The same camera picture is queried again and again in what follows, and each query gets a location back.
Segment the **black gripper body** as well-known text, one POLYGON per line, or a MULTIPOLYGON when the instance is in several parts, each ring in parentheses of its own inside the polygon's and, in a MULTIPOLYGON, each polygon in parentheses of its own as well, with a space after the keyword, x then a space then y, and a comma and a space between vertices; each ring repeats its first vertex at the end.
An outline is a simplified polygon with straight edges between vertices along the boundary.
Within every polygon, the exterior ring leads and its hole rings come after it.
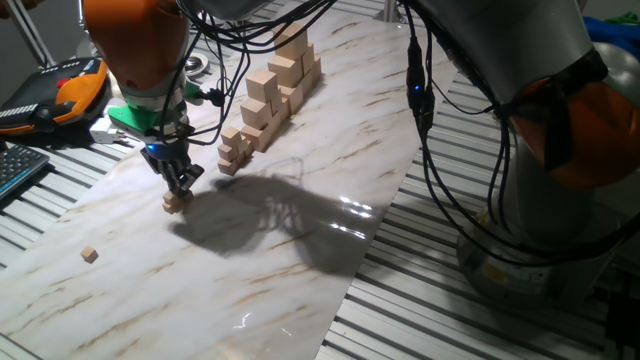
POLYGON ((179 169, 191 164, 188 143, 185 141, 176 141, 168 145, 163 143, 145 144, 141 149, 141 155, 155 173, 161 172, 161 163, 176 163, 179 169))

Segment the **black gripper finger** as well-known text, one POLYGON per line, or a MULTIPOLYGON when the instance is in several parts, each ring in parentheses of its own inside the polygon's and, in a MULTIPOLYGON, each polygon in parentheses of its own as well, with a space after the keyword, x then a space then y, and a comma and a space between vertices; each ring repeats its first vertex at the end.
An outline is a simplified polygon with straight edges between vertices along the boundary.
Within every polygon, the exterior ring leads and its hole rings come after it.
POLYGON ((185 197, 190 191, 195 181, 204 173, 204 169, 197 164, 188 165, 179 178, 179 197, 185 197))
POLYGON ((159 169, 159 173, 162 175, 165 180, 168 190, 176 194, 180 189, 179 178, 177 177, 175 170, 173 167, 161 167, 159 169))

